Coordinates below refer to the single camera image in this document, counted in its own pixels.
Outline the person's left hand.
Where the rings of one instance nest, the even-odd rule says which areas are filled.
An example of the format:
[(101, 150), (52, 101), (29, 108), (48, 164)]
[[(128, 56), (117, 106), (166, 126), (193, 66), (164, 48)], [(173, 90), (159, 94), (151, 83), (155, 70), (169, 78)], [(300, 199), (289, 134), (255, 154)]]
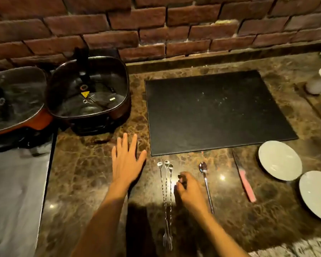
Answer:
[(128, 154), (122, 157), (122, 138), (117, 138), (117, 163), (112, 165), (113, 183), (118, 184), (125, 189), (137, 179), (142, 169), (138, 169), (136, 157), (137, 153), (137, 134), (134, 134), (132, 141), (128, 144)]

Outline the person's right hand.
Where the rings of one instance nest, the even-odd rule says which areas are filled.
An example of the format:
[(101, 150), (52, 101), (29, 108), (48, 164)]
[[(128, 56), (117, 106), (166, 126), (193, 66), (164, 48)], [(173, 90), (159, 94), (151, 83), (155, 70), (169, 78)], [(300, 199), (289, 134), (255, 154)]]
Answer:
[(193, 177), (191, 173), (188, 174), (187, 193), (185, 196), (180, 197), (180, 199), (184, 207), (192, 215), (209, 213), (206, 200), (202, 194), (201, 184)]

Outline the person's left forearm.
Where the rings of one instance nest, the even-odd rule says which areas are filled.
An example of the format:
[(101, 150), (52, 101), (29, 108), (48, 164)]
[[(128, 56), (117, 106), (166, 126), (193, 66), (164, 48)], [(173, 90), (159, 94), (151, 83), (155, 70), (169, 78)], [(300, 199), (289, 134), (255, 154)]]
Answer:
[(117, 229), (130, 184), (114, 181), (79, 238), (71, 257), (113, 257)]

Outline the person's right forearm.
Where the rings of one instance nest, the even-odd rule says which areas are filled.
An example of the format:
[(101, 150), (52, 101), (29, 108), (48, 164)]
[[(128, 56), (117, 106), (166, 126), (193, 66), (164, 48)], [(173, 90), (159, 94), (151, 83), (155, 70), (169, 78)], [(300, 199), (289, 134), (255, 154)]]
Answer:
[(251, 257), (221, 227), (209, 210), (194, 211), (193, 216), (208, 236), (219, 257)]

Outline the long twisted metal bar spoon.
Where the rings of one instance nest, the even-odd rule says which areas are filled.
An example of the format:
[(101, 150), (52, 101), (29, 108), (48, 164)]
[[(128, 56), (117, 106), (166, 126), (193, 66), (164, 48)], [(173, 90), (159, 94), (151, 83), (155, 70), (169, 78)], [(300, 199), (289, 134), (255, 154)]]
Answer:
[(163, 177), (162, 177), (162, 168), (163, 168), (163, 163), (158, 162), (157, 167), (159, 168), (160, 171), (160, 178), (161, 178), (161, 185), (162, 185), (162, 195), (163, 195), (163, 206), (164, 206), (164, 215), (165, 215), (165, 233), (163, 236), (163, 246), (168, 247), (167, 245), (167, 239), (168, 239), (168, 223), (167, 223), (167, 213), (166, 213), (166, 199), (165, 199), (165, 190), (163, 186)]
[(169, 160), (164, 161), (164, 166), (165, 166), (165, 173), (166, 173), (166, 181), (165, 181), (165, 212), (166, 212), (166, 224), (167, 224), (167, 238), (170, 240), (171, 239), (171, 223), (170, 223), (170, 218), (168, 215), (168, 202), (167, 202), (167, 195), (168, 195), (168, 167), (169, 167)]
[(167, 163), (169, 163), (168, 165), (167, 165), (167, 170), (168, 170), (168, 172), (169, 172), (169, 174), (170, 174), (170, 178), (169, 178), (169, 189), (170, 189), (170, 207), (169, 207), (169, 215), (168, 215), (168, 217), (169, 217), (169, 219), (168, 219), (168, 221), (167, 221), (167, 228), (168, 228), (168, 239), (167, 239), (167, 246), (168, 246), (168, 249), (170, 250), (170, 251), (172, 251), (173, 250), (173, 245), (172, 245), (172, 194), (173, 194), (173, 192), (172, 192), (172, 189), (173, 189), (173, 186), (172, 186), (172, 172), (173, 172), (173, 169), (174, 169), (174, 167), (173, 167), (173, 164), (171, 164), (170, 162), (168, 162), (168, 161), (166, 161)]

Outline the silver metal spoon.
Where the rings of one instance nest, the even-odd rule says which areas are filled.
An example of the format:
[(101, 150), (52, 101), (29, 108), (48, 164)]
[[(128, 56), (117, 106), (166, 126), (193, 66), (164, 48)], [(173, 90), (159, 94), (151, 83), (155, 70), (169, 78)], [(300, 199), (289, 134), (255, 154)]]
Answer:
[(200, 162), (198, 168), (199, 168), (200, 172), (202, 173), (202, 175), (204, 177), (205, 187), (206, 187), (208, 200), (209, 200), (209, 204), (210, 204), (210, 210), (211, 210), (211, 213), (214, 214), (215, 213), (214, 212), (214, 206), (213, 206), (212, 198), (211, 198), (211, 195), (210, 195), (208, 179), (207, 179), (207, 164), (205, 162)]

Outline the black electric hot pot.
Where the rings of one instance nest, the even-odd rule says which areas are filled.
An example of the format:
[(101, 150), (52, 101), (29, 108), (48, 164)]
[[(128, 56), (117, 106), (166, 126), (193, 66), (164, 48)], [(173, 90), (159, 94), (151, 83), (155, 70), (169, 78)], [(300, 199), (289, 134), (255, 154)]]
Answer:
[(131, 110), (131, 92), (127, 102), (125, 102), (118, 109), (96, 116), (85, 117), (80, 119), (59, 119), (67, 123), (74, 133), (78, 135), (93, 135), (95, 133), (107, 133), (114, 130), (121, 122), (125, 121)]

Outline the black rectangular cutting mat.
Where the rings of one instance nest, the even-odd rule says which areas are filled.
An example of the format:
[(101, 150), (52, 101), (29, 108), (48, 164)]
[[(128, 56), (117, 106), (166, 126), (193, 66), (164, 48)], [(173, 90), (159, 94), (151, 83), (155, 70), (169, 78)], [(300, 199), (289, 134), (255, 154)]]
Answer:
[(257, 70), (145, 86), (152, 156), (298, 139)]

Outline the orange electric pot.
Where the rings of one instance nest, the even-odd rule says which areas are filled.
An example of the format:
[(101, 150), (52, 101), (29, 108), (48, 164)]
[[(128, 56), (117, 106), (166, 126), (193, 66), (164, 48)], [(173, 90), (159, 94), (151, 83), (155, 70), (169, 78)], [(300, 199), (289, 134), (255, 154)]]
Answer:
[(32, 66), (0, 72), (0, 153), (36, 146), (53, 117), (44, 106), (47, 78)]

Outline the white round plate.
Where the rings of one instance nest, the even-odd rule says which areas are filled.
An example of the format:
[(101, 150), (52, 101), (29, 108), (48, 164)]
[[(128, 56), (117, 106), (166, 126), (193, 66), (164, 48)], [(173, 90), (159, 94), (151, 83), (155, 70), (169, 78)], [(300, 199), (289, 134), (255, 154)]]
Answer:
[(321, 219), (321, 171), (304, 173), (299, 181), (299, 191), (306, 206)]
[(293, 181), (303, 173), (299, 155), (283, 142), (263, 143), (258, 149), (258, 158), (262, 167), (278, 180)]

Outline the large glass pot lid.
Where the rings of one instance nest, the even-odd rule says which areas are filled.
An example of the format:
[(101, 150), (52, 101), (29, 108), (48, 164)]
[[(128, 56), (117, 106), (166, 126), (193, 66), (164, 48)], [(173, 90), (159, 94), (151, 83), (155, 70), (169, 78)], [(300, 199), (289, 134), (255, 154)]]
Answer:
[(43, 113), (46, 75), (38, 67), (26, 66), (0, 72), (0, 134), (30, 127), (41, 130), (34, 118)]

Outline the patterned white cloth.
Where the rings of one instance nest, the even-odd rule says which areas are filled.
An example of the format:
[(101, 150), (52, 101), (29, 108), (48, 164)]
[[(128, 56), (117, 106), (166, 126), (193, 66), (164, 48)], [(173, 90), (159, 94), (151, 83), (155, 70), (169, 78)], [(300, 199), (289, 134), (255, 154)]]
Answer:
[(251, 257), (321, 257), (321, 237), (250, 252)]

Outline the brown serving tray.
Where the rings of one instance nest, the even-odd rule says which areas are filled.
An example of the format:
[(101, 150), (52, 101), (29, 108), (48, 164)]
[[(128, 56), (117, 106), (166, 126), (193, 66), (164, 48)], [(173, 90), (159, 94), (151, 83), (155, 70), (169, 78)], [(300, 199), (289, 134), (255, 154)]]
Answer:
[(305, 90), (306, 82), (295, 83), (295, 91), (303, 97), (321, 119), (321, 95), (311, 95)]

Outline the white cup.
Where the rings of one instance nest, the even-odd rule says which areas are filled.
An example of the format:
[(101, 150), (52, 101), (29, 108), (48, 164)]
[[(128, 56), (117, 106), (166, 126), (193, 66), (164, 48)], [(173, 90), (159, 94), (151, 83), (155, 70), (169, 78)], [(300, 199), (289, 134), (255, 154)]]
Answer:
[(307, 81), (305, 90), (311, 95), (321, 95), (321, 68)]

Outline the pink handled knife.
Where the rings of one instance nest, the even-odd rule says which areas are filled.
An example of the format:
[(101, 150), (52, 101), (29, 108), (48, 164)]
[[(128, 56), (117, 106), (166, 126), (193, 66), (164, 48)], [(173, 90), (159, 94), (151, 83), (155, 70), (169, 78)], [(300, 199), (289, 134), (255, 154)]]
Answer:
[(242, 185), (244, 187), (244, 190), (248, 196), (248, 199), (251, 203), (255, 203), (256, 202), (256, 196), (253, 192), (253, 189), (246, 177), (246, 170), (245, 168), (243, 167), (237, 153), (235, 152), (235, 150), (232, 148), (232, 155), (233, 155), (233, 158), (235, 160), (235, 165), (238, 169), (238, 172), (239, 172), (239, 176), (240, 176), (240, 179), (241, 179), (241, 182), (242, 182)]

